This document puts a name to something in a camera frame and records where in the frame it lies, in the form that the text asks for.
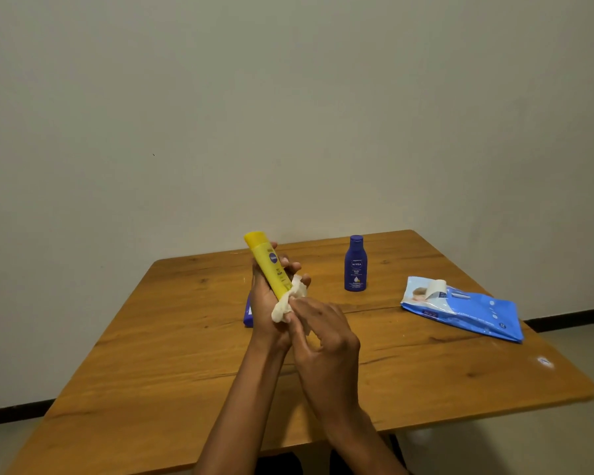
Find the wall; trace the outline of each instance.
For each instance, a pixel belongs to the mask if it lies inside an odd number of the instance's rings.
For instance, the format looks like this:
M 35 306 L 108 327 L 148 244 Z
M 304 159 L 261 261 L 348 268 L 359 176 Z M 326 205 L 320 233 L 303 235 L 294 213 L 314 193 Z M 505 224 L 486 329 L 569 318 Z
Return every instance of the wall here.
M 594 308 L 594 0 L 0 0 L 0 407 L 154 260 L 407 228 Z

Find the yellow nivea bottle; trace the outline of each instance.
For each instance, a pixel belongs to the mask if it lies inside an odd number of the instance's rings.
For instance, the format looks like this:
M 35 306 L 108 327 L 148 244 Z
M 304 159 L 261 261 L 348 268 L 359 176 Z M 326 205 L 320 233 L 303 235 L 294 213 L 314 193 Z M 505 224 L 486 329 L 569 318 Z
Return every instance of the yellow nivea bottle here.
M 264 232 L 250 232 L 245 235 L 245 242 L 253 252 L 255 261 L 260 265 L 262 273 L 269 281 L 269 285 L 279 300 L 293 286 L 286 275 L 284 267 L 273 250 Z

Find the forearm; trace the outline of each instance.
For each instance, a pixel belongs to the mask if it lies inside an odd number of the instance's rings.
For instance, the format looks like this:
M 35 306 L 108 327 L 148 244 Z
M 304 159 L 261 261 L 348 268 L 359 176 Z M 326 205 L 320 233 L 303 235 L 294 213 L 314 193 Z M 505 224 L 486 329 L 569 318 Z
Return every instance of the forearm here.
M 406 475 L 408 472 L 385 445 L 369 417 L 361 412 L 327 431 L 332 446 L 356 475 Z
M 251 340 L 196 464 L 196 475 L 253 473 L 284 357 L 284 352 Z

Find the wood grain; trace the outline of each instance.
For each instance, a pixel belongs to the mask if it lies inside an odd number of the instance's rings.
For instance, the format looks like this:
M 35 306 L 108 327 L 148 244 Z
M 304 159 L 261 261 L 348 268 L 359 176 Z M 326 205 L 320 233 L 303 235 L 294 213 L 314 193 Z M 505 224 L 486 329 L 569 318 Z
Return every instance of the wood grain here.
M 522 324 L 523 344 L 400 308 L 407 277 L 484 292 L 413 231 L 365 236 L 368 287 L 343 289 L 348 238 L 278 248 L 340 304 L 362 342 L 359 395 L 378 430 L 484 417 L 594 397 L 594 384 Z M 196 462 L 251 332 L 247 249 L 155 262 L 9 469 L 9 474 L 138 474 Z M 554 364 L 537 361 L 545 357 Z M 289 353 L 263 450 L 323 439 Z

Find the blue nivea bottle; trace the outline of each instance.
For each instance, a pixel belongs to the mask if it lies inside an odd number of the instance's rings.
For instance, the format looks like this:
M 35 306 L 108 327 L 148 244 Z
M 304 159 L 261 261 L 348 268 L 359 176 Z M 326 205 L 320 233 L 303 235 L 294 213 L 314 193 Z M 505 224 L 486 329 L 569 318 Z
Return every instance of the blue nivea bottle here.
M 345 289 L 363 291 L 367 287 L 367 254 L 363 249 L 363 237 L 352 235 L 345 254 Z

